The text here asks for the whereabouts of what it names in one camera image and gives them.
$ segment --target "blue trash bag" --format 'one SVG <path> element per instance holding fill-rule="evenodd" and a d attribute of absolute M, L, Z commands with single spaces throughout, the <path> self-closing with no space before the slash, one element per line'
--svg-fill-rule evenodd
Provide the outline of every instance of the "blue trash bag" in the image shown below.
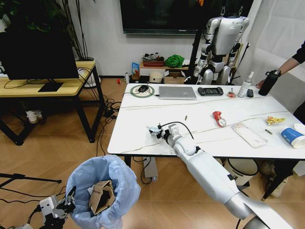
<path fill-rule="evenodd" d="M 87 188 L 110 179 L 115 188 L 115 201 L 109 208 L 94 215 L 89 208 L 91 196 Z M 76 208 L 70 215 L 83 229 L 121 229 L 122 216 L 137 202 L 141 191 L 134 172 L 115 155 L 93 157 L 83 162 L 70 175 L 66 193 L 74 186 Z"/>

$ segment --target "white table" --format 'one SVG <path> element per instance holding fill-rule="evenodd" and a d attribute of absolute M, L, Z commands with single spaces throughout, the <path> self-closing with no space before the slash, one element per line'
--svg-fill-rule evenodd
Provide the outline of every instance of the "white table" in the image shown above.
<path fill-rule="evenodd" d="M 138 84 L 130 83 L 125 92 Z M 272 96 L 260 96 L 258 89 L 253 98 L 234 99 L 227 97 L 233 88 L 237 94 L 240 86 L 221 86 L 222 96 L 200 96 L 198 87 L 216 87 L 211 85 L 173 85 L 149 84 L 159 94 L 159 86 L 191 86 L 196 100 L 161 100 L 157 96 L 137 98 L 125 94 L 109 143 L 110 154 L 125 156 L 130 165 L 131 156 L 175 156 L 173 149 L 164 140 L 151 138 L 148 126 L 159 123 L 179 121 L 191 130 L 198 146 L 214 157 L 226 158 L 272 158 L 289 159 L 295 166 L 299 160 L 305 160 L 305 150 L 294 149 L 281 136 L 284 127 L 293 127 L 299 121 Z M 214 111 L 222 112 L 227 122 L 219 127 L 212 115 Z M 283 123 L 268 126 L 268 116 L 285 118 Z M 252 148 L 233 129 L 232 125 L 243 122 L 247 127 L 268 140 L 267 145 Z M 179 125 L 181 134 L 188 134 Z"/>

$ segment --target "red basket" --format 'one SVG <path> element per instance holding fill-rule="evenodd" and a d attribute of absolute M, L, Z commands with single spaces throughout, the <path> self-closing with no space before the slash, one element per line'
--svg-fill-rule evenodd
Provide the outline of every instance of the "red basket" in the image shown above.
<path fill-rule="evenodd" d="M 163 67 L 164 61 L 143 61 L 144 67 Z"/>

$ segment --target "blue paper cup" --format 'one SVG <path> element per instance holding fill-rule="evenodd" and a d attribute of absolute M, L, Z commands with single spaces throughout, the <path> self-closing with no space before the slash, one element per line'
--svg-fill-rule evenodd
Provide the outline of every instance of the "blue paper cup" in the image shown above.
<path fill-rule="evenodd" d="M 294 148 L 302 148 L 305 147 L 305 136 L 296 130 L 286 127 L 281 132 L 283 138 L 290 143 Z"/>

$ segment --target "black desk frame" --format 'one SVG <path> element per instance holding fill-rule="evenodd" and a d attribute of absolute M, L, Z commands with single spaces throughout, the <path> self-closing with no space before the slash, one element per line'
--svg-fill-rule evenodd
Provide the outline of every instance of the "black desk frame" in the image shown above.
<path fill-rule="evenodd" d="M 91 77 L 91 74 L 93 74 L 94 80 L 97 83 L 97 91 L 99 95 L 99 100 L 80 100 L 80 93 L 82 92 L 83 88 L 85 87 L 85 84 L 87 83 L 88 79 Z M 102 117 L 102 113 L 105 107 L 105 101 L 103 98 L 102 88 L 99 82 L 99 76 L 96 70 L 96 66 L 91 70 L 89 73 L 87 79 L 83 83 L 81 89 L 78 91 L 77 95 L 74 96 L 46 96 L 46 97 L 35 97 L 35 98 L 58 98 L 58 99 L 68 99 L 73 101 L 73 105 L 77 111 L 77 114 L 81 120 L 81 124 L 84 127 L 84 130 L 86 132 L 86 135 L 88 137 L 88 140 L 90 143 L 94 143 L 95 141 L 95 134 L 97 131 L 97 128 L 100 123 L 100 119 Z M 21 99 L 21 98 L 31 98 L 31 97 L 5 97 L 0 98 L 0 100 L 4 99 Z M 99 104 L 99 110 L 96 114 L 96 117 L 94 119 L 92 127 L 90 127 L 86 113 L 82 107 L 82 104 Z M 23 120 L 19 118 L 24 125 L 24 129 L 20 132 L 20 134 L 15 134 L 14 131 L 12 131 L 2 120 L 0 117 L 0 130 L 16 145 L 20 146 L 23 144 L 26 137 L 30 134 L 30 132 L 34 129 L 36 124 L 31 124 L 27 120 Z"/>
<path fill-rule="evenodd" d="M 126 165 L 131 167 L 131 162 L 132 162 L 132 156 L 143 156 L 143 157 L 177 157 L 176 155 L 139 155 L 139 154 L 115 154 L 117 156 L 123 156 L 124 161 Z M 215 158 L 220 158 L 220 159 L 227 159 L 230 157 L 215 157 Z M 233 157 L 235 159 L 252 159 L 249 157 Z M 282 183 L 282 181 L 291 173 L 291 171 L 294 169 L 296 164 L 300 161 L 300 159 L 279 159 L 279 158 L 254 158 L 254 159 L 271 159 L 271 160 L 283 160 L 285 161 L 286 166 L 281 170 L 280 173 L 276 175 L 274 180 L 271 182 L 269 188 L 266 190 L 264 196 L 262 197 L 262 201 L 267 199 L 271 193 Z"/>

